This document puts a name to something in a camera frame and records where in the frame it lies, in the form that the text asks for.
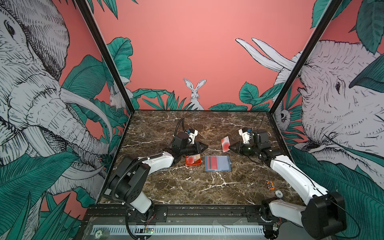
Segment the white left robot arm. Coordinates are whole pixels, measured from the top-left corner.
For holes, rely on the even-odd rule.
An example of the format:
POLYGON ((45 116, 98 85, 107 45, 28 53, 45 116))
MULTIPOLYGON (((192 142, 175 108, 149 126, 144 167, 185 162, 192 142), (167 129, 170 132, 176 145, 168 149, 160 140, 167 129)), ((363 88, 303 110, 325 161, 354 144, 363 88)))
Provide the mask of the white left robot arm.
POLYGON ((107 181, 110 197, 123 205, 130 205, 145 215, 152 211, 153 201, 143 192, 149 175, 177 164, 181 158, 203 153, 208 145, 195 141, 196 133, 181 132, 161 153, 131 159, 125 157, 107 181))

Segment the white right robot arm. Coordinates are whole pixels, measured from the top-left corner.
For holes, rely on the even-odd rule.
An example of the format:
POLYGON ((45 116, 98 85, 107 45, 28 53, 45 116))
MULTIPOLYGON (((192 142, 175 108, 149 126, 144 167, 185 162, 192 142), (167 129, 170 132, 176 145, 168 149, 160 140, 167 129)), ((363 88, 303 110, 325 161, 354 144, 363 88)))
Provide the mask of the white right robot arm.
POLYGON ((242 141, 229 149, 246 157, 257 157, 293 187, 304 202, 303 206, 299 206, 278 197, 264 200, 257 214, 263 222, 267 239, 278 237, 279 220, 304 228, 316 240, 347 229, 345 200, 339 193, 329 192, 300 170, 280 148, 273 148, 266 131, 242 128, 239 135, 242 141))

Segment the blue card holder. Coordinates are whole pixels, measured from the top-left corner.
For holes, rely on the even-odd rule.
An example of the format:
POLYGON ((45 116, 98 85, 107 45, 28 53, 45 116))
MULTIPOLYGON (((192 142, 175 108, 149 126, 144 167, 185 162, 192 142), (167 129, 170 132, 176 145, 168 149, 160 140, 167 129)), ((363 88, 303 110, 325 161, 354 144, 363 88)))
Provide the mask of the blue card holder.
POLYGON ((229 156, 216 156, 218 160, 218 170, 212 171, 208 169, 208 159, 210 156, 205 156, 205 168, 206 172, 230 172, 231 168, 231 160, 229 156))

